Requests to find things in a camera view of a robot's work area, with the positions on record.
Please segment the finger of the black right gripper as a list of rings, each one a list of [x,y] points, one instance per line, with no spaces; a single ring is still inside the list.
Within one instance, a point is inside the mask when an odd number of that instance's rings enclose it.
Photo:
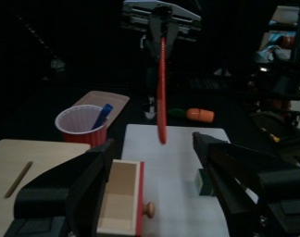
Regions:
[[[166,30],[165,30],[166,56],[171,56],[172,54],[177,35],[179,35],[179,24],[175,22],[169,22],[166,24]]]
[[[154,59],[160,57],[160,42],[161,42],[161,19],[152,15],[148,21],[148,32],[145,39],[145,47],[149,50],[150,56]]]

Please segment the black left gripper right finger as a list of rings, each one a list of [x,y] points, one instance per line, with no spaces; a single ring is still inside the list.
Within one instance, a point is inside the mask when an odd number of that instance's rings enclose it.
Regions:
[[[192,140],[229,236],[300,237],[300,167],[200,132]]]

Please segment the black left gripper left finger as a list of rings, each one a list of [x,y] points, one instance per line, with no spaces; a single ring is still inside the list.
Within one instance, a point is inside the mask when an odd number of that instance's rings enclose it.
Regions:
[[[97,237],[113,151],[109,139],[21,189],[5,237]]]

